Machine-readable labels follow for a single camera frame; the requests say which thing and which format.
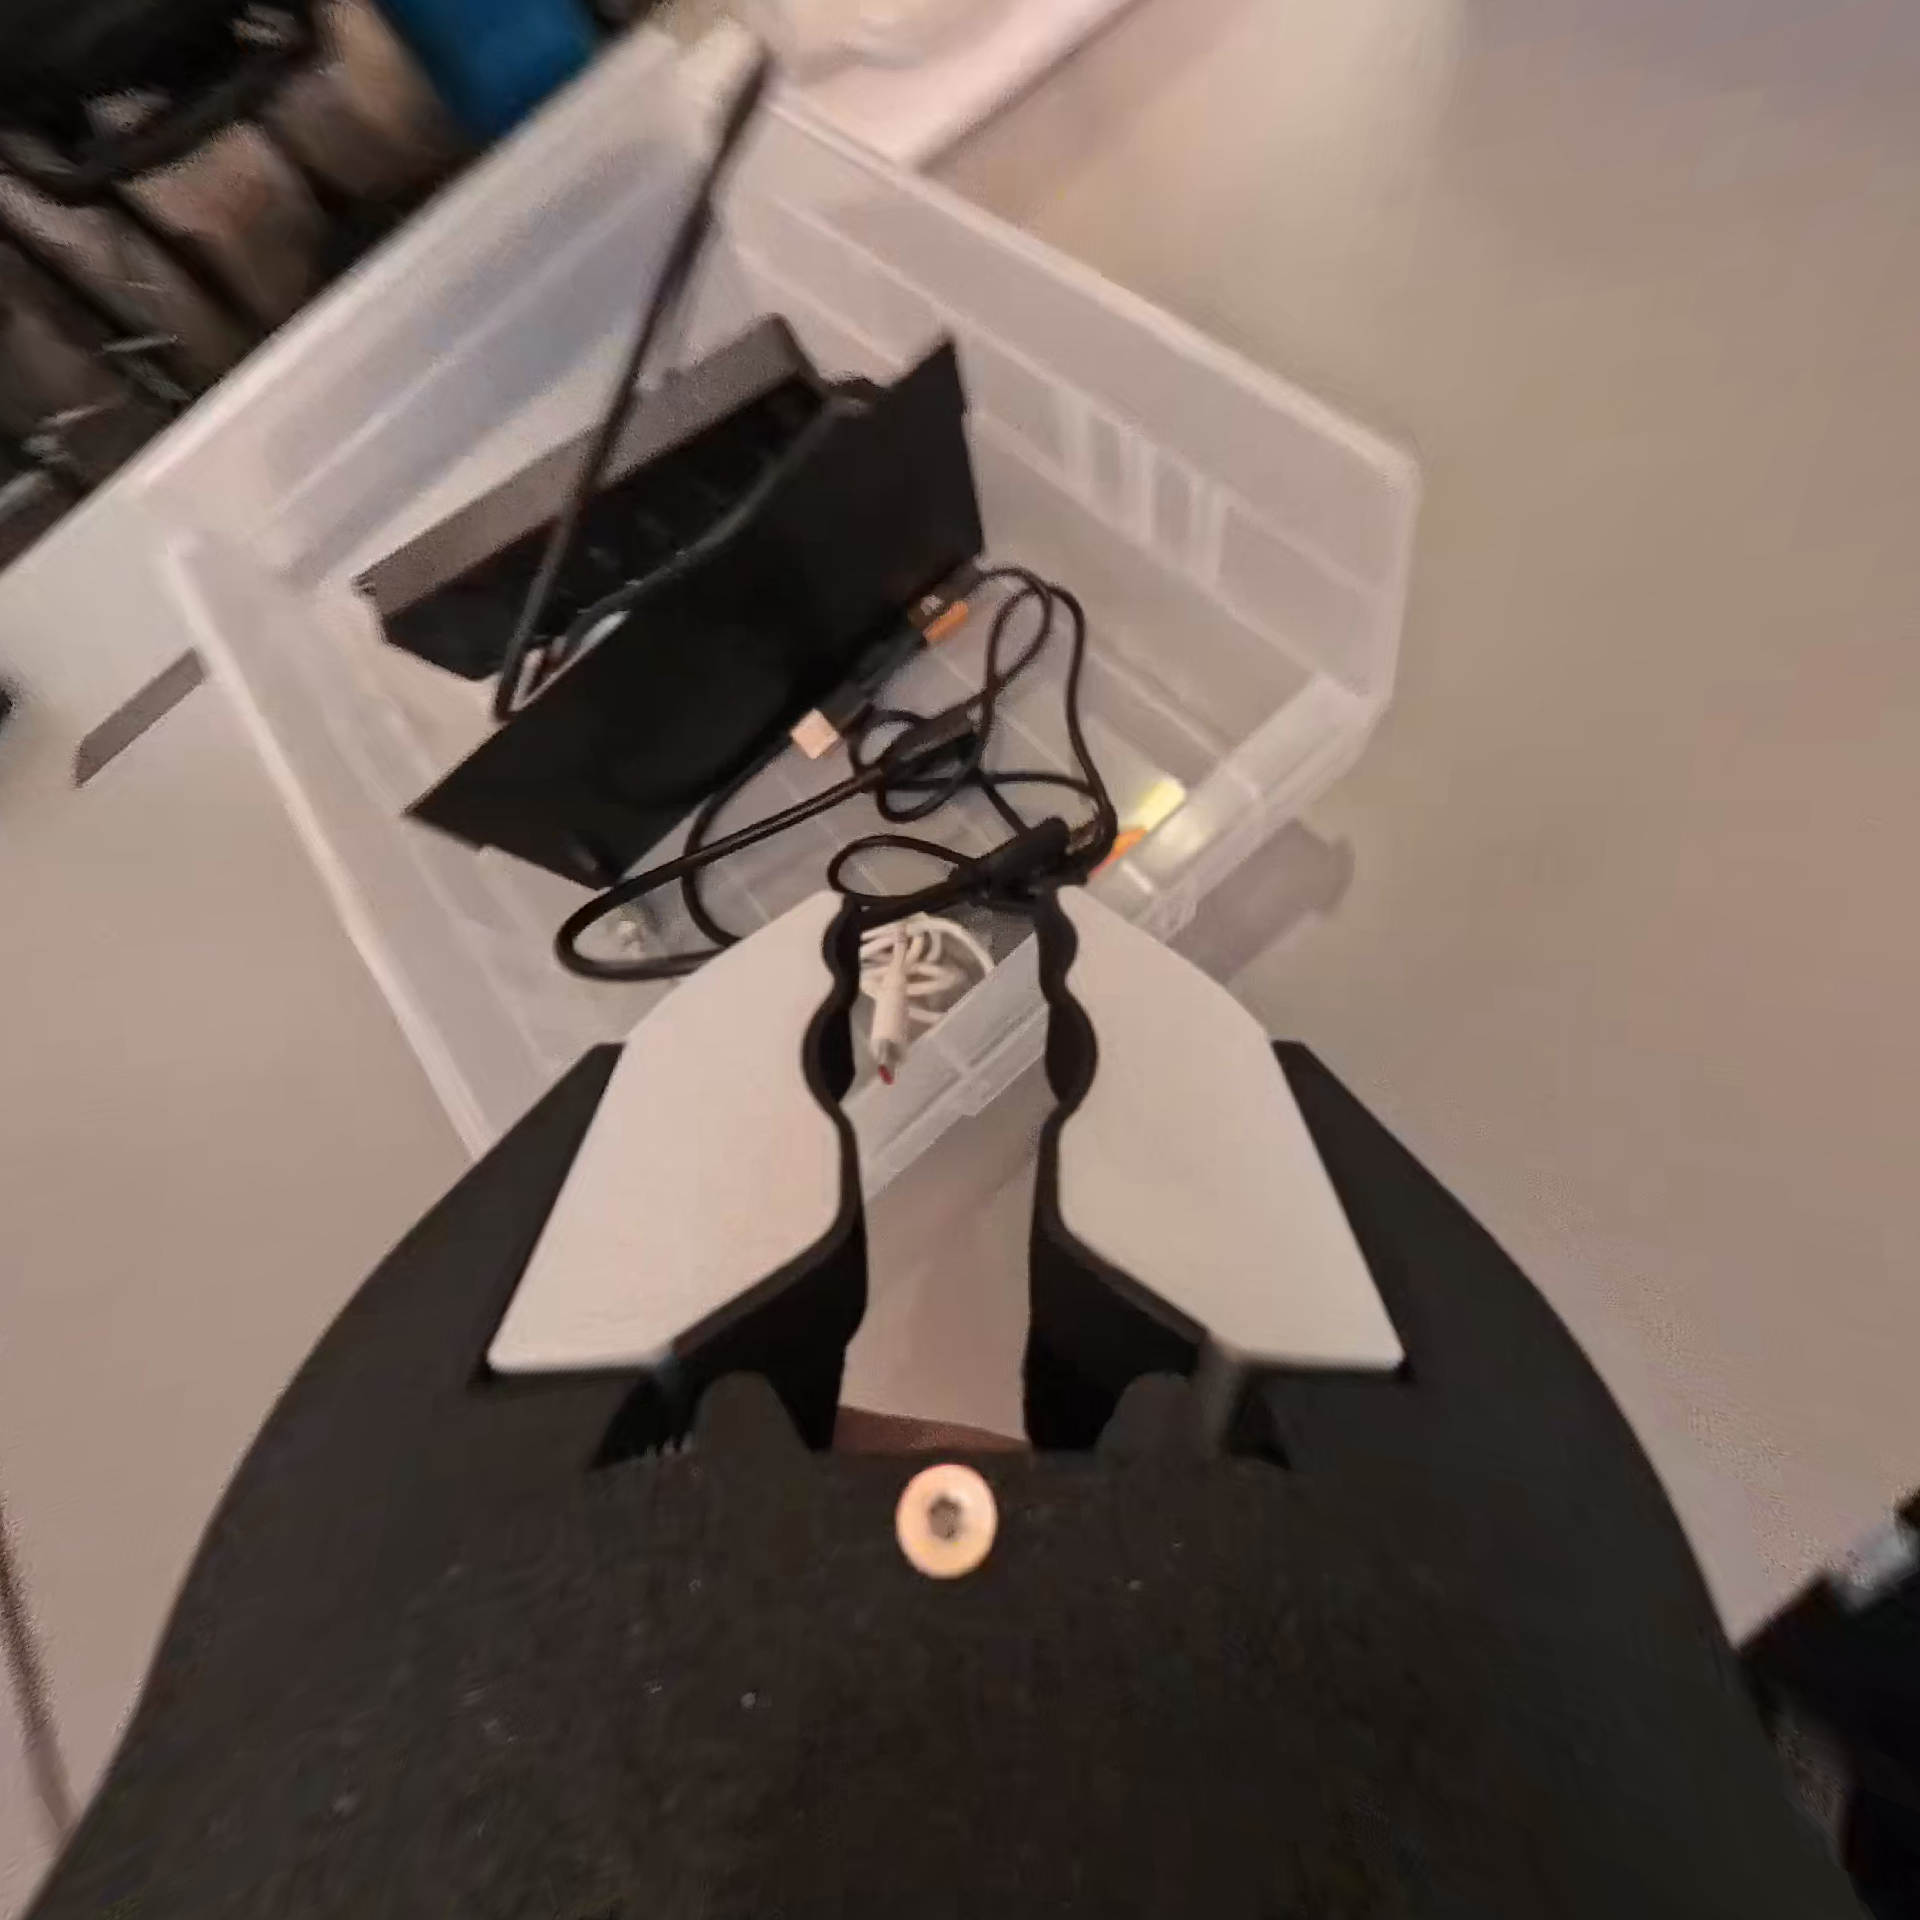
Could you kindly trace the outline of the clear plastic bin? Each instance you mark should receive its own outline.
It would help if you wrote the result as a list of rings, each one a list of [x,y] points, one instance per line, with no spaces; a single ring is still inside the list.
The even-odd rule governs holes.
[[[377,633],[363,574],[562,441],[613,382],[729,59],[640,30],[169,430],[130,480],[354,949],[482,1154],[661,987],[567,976],[581,891],[405,809],[489,731]],[[1125,825],[1106,905],[1175,939],[1344,775],[1401,651],[1403,453],[987,213],[770,107],[683,341],[791,320],[830,375],[958,350],[994,562],[1088,610]]]

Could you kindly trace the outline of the black audio cable gold plug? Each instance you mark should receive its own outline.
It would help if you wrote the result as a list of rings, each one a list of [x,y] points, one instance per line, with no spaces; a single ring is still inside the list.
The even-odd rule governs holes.
[[[1115,850],[1120,816],[1086,727],[1088,613],[1079,597],[1019,565],[990,565],[976,583],[999,592],[978,686],[958,702],[912,713],[869,709],[848,736],[850,789],[873,800],[880,832],[857,837],[830,862],[827,887],[866,926],[942,914],[953,905],[1022,912],[1088,880]],[[1019,681],[1061,645],[1063,738],[1070,763],[1013,768],[994,761],[1001,709]],[[981,798],[1001,839],[962,853],[914,834],[960,798]],[[894,850],[937,869],[901,894],[857,885],[848,864]]]

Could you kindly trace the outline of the black cable orange plugs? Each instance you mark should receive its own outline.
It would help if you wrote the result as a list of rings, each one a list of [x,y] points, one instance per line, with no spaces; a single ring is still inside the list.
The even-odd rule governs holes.
[[[910,610],[898,615],[896,622],[857,656],[848,677],[837,688],[816,702],[816,706],[805,711],[802,718],[775,741],[775,745],[757,750],[741,773],[720,782],[720,786],[690,811],[679,850],[672,857],[654,864],[649,871],[603,882],[601,889],[560,926],[555,935],[555,958],[560,967],[569,976],[599,985],[651,985],[658,981],[686,978],[706,967],[720,953],[743,944],[743,935],[727,928],[709,907],[704,885],[711,871],[736,857],[784,841],[802,827],[809,827],[853,805],[871,805],[878,823],[873,830],[857,837],[880,832],[882,823],[873,800],[857,795],[848,784],[848,736],[855,722],[873,706],[885,704],[905,709],[894,699],[896,686],[914,667],[919,667],[939,642],[958,638],[974,615],[985,615],[990,629],[992,613],[1001,594],[976,583],[976,574],[981,569],[985,567],[960,567],[946,583],[930,590],[912,603]],[[1049,647],[1045,661],[1051,656],[1056,656],[1058,667],[1063,667],[1061,645]],[[1013,709],[1015,695],[1026,688],[1045,661],[1019,681],[1008,704],[1001,709],[992,754],[999,766],[1013,766],[997,757],[1001,725]],[[1129,802],[1115,800],[1113,795],[1120,816],[1120,837],[1115,850],[1088,880],[1136,853],[1159,827],[1170,823],[1186,798],[1186,789],[1168,777],[1143,789]],[[1001,823],[981,798],[967,795],[933,816],[928,823],[917,825],[914,834],[962,853],[981,853],[1001,839]],[[848,864],[848,875],[857,885],[866,885],[885,894],[901,894],[935,880],[937,869],[907,855],[885,850]],[[935,917],[914,914],[882,926],[866,926],[853,910],[848,912],[853,914],[853,926],[862,935],[878,935],[905,928],[910,921],[942,919],[955,907],[1022,917],[1033,907],[1033,903],[1022,912],[965,903]]]

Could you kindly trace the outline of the grey desk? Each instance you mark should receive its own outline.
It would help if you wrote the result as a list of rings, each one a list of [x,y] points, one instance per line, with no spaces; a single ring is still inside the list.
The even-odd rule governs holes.
[[[1915,1486],[1915,5],[1141,5],[944,181],[1408,443],[1358,871],[1191,949],[1591,1344],[1735,1632]],[[5,1513],[130,1687],[459,1147],[137,498],[5,578]]]

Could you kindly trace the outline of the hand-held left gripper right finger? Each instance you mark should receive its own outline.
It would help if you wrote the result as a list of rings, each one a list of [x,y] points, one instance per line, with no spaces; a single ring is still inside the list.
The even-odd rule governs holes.
[[[1047,1008],[1026,1259],[1024,1431],[1093,1451],[1147,1376],[1205,1451],[1278,1447],[1278,1376],[1408,1369],[1264,1026],[1088,889],[1035,910]]]

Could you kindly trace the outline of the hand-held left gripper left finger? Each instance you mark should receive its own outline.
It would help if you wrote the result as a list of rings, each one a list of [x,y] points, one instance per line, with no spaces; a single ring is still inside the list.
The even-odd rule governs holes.
[[[850,907],[814,894],[635,1024],[491,1335],[494,1378],[624,1383],[649,1449],[754,1376],[807,1449],[832,1447],[869,1307],[855,997]]]

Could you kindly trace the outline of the black rectangular device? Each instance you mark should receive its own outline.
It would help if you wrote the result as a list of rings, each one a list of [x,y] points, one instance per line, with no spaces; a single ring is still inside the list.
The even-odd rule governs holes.
[[[560,672],[407,821],[576,882],[658,846],[983,551],[953,336],[891,382],[841,382],[674,558],[562,629]]]

